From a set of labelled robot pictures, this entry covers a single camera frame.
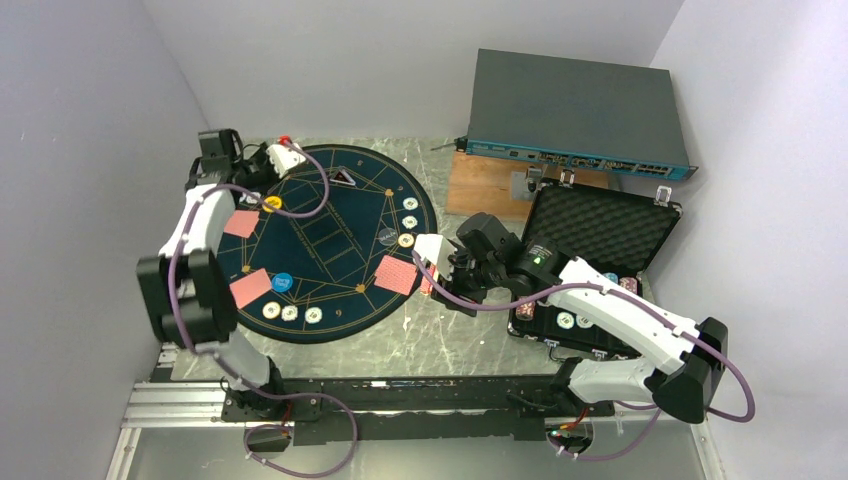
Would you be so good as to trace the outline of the card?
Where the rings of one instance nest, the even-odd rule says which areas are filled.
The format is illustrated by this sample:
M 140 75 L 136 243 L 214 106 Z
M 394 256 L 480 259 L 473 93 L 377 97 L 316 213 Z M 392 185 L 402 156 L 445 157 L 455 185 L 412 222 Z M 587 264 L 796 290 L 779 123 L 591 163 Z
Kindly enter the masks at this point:
M 374 285 L 409 296 L 416 285 L 418 269 L 414 264 L 392 256 L 384 256 L 376 271 Z
M 260 269 L 232 282 L 229 289 L 236 307 L 243 309 L 272 289 L 271 279 L 265 269 Z
M 247 239 L 259 223 L 259 212 L 254 210 L 236 210 L 224 227 L 226 234 Z

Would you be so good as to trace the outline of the red playing card box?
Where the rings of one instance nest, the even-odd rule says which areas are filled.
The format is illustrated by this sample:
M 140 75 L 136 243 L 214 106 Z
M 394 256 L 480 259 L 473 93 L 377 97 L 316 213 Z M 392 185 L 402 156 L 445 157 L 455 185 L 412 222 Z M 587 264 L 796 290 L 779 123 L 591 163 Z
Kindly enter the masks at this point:
M 427 267 L 427 272 L 430 275 L 432 280 L 437 281 L 439 278 L 439 273 L 435 265 L 431 264 Z M 430 296 L 433 290 L 432 283 L 427 278 L 422 278 L 419 291 L 424 296 Z

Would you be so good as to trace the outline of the yellow chip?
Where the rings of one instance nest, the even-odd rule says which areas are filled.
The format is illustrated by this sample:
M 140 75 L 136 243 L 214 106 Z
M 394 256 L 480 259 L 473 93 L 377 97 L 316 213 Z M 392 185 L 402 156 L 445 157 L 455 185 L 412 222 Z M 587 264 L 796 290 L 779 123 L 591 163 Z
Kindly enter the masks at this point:
M 261 312 L 264 318 L 272 320 L 281 316 L 282 306 L 275 301 L 267 302 Z
M 415 244 L 415 236 L 411 233 L 400 234 L 397 243 L 402 248 L 412 248 Z

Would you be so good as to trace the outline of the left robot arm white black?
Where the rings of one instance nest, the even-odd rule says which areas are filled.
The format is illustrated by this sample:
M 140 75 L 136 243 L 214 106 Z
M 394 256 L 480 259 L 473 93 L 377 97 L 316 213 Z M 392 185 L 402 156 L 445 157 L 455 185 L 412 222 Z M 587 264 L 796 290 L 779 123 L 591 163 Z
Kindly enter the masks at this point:
M 198 140 L 177 226 L 157 255 L 139 260 L 138 283 L 155 337 L 217 361 L 230 389 L 250 391 L 248 407 L 272 420 L 288 394 L 274 362 L 239 331 L 239 309 L 217 259 L 240 195 L 267 188 L 271 164 L 260 152 L 246 157 L 234 129 L 204 131 Z

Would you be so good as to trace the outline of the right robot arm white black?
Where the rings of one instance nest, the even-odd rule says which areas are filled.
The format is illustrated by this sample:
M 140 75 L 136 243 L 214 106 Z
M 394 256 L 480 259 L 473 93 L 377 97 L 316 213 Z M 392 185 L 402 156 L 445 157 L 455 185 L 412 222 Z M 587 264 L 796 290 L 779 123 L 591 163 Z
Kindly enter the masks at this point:
M 542 301 L 637 351 L 630 360 L 565 360 L 551 384 L 557 411 L 574 415 L 598 402 L 642 402 L 686 423 L 706 419 L 729 366 L 722 322 L 668 312 L 546 237 L 521 241 L 490 214 L 473 215 L 457 237 L 421 234 L 414 241 L 415 265 L 439 303 L 472 316 L 488 310 L 483 301 L 490 289 L 506 288 L 516 298 L 510 310 Z

